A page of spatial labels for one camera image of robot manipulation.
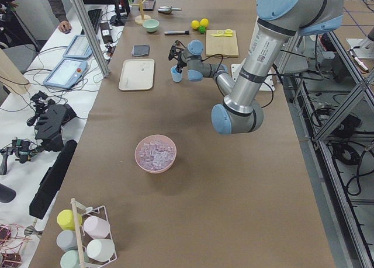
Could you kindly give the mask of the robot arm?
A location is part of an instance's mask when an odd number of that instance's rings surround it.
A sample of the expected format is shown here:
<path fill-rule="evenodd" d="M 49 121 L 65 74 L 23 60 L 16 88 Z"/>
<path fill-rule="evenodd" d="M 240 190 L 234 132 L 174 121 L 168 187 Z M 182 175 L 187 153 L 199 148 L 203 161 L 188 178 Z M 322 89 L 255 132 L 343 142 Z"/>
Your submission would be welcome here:
<path fill-rule="evenodd" d="M 211 120 L 220 134 L 249 133 L 257 130 L 264 119 L 255 97 L 264 83 L 282 45 L 289 38 L 328 33 L 341 26 L 344 0 L 257 0 L 255 40 L 236 80 L 222 64 L 203 62 L 203 44 L 192 40 L 185 48 L 172 46 L 168 58 L 176 59 L 172 79 L 182 79 L 187 68 L 190 81 L 213 78 L 223 102 L 212 108 Z"/>

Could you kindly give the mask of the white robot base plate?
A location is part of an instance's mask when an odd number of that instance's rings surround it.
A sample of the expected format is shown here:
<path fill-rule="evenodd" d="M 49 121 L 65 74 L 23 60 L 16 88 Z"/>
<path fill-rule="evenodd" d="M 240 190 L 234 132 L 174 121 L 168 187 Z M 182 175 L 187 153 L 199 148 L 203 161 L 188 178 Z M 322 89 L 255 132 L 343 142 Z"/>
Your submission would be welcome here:
<path fill-rule="evenodd" d="M 231 77 L 233 81 L 235 82 L 239 76 L 240 69 L 243 65 L 242 64 L 231 64 L 230 69 L 231 69 Z M 272 76 L 267 76 L 266 80 L 262 83 L 260 87 L 260 91 L 275 91 L 275 85 L 272 79 Z"/>

